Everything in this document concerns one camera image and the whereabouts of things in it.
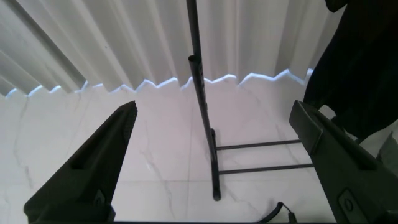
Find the curtain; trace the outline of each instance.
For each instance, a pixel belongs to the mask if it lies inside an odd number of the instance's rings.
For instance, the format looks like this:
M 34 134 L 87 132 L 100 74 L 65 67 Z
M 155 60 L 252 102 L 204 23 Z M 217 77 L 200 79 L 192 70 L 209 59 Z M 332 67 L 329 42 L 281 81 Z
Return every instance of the curtain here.
M 320 0 L 199 0 L 205 77 L 289 69 L 304 79 L 333 36 L 343 10 Z M 112 91 L 190 78 L 185 0 L 0 0 L 0 93 L 76 91 L 87 82 Z

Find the pleated curtain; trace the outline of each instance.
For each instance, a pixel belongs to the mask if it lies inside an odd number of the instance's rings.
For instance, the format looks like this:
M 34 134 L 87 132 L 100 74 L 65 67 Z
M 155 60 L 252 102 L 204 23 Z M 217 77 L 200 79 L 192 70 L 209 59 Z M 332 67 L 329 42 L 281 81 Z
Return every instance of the pleated curtain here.
M 343 9 L 321 0 L 198 0 L 205 77 L 289 69 L 303 79 Z M 185 0 L 0 0 L 0 93 L 87 82 L 112 91 L 191 77 Z

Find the white tile floor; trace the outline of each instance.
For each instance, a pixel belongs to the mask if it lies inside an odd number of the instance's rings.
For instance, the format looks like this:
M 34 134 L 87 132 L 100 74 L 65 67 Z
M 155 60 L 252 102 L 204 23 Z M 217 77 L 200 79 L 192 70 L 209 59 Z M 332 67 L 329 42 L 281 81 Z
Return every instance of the white tile floor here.
M 274 82 L 233 77 L 206 83 L 217 145 L 296 139 L 288 123 L 305 87 L 289 77 Z M 0 223 L 26 223 L 23 204 L 120 105 L 135 100 L 138 116 L 113 206 L 116 220 L 253 222 L 279 201 L 300 222 L 333 222 L 314 169 L 221 177 L 222 199 L 212 199 L 210 157 L 192 83 L 138 92 L 103 86 L 79 93 L 40 89 L 0 99 Z M 310 162 L 299 145 L 219 153 L 220 169 Z M 282 210 L 274 221 L 286 222 Z

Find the hanging garment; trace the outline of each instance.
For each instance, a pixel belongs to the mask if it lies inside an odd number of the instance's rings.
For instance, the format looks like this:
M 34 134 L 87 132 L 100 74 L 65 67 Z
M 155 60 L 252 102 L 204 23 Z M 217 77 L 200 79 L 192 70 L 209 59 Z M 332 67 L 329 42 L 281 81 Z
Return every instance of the hanging garment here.
M 326 0 L 331 12 L 344 5 L 303 101 L 329 106 L 342 128 L 365 139 L 398 119 L 398 1 Z

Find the black cord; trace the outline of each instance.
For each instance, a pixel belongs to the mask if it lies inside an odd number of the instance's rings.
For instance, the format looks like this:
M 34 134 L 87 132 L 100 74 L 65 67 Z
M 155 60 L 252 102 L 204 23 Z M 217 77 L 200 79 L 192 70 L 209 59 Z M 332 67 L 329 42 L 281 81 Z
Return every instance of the black cord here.
M 282 207 L 285 207 L 289 211 L 289 214 L 288 214 L 289 223 L 297 223 L 296 216 L 283 202 L 278 202 L 278 204 L 276 205 L 276 208 L 272 212 L 270 212 L 270 214 L 268 214 L 266 217 L 264 217 L 262 220 L 260 220 L 259 223 L 267 223 L 267 222 L 271 221 L 273 218 L 275 218 L 276 215 L 278 215 L 278 213 L 280 212 Z

